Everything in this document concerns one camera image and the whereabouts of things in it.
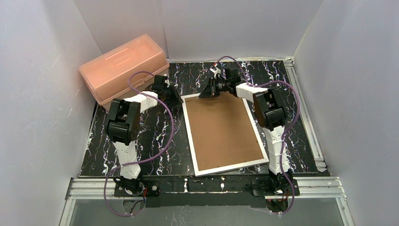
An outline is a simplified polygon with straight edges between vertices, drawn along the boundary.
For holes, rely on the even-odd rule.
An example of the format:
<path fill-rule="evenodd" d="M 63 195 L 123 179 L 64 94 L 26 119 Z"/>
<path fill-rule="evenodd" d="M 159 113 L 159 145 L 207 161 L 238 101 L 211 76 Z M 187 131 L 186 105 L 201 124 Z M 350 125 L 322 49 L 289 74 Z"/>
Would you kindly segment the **white picture frame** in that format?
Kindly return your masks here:
<path fill-rule="evenodd" d="M 269 162 L 245 99 L 230 93 L 183 99 L 184 120 L 197 177 Z"/>

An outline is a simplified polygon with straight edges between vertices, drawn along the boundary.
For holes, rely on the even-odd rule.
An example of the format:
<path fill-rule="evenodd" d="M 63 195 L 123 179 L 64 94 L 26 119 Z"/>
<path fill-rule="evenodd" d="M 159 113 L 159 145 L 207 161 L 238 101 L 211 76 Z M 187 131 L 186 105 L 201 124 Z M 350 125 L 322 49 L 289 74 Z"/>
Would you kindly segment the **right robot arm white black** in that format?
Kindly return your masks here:
<path fill-rule="evenodd" d="M 200 93 L 199 98 L 218 97 L 229 92 L 235 97 L 252 102 L 255 119 L 263 128 L 269 153 L 269 176 L 273 189 L 283 190 L 292 181 L 292 170 L 287 160 L 284 131 L 287 113 L 277 89 L 262 88 L 245 82 L 237 69 L 224 69 L 225 76 L 216 66 L 210 71 L 214 73 Z"/>

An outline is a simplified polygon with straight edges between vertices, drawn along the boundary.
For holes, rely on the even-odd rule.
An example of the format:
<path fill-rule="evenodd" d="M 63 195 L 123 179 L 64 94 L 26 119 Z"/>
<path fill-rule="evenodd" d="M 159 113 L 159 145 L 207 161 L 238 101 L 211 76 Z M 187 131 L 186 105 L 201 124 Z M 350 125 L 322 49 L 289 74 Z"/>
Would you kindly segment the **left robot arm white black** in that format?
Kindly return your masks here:
<path fill-rule="evenodd" d="M 153 107 L 162 105 L 170 117 L 171 133 L 174 133 L 175 123 L 170 106 L 181 101 L 167 75 L 155 75 L 153 84 L 133 97 L 112 100 L 105 131 L 117 151 L 120 163 L 119 182 L 133 188 L 139 185 L 141 161 L 137 159 L 136 139 L 140 131 L 141 115 Z"/>

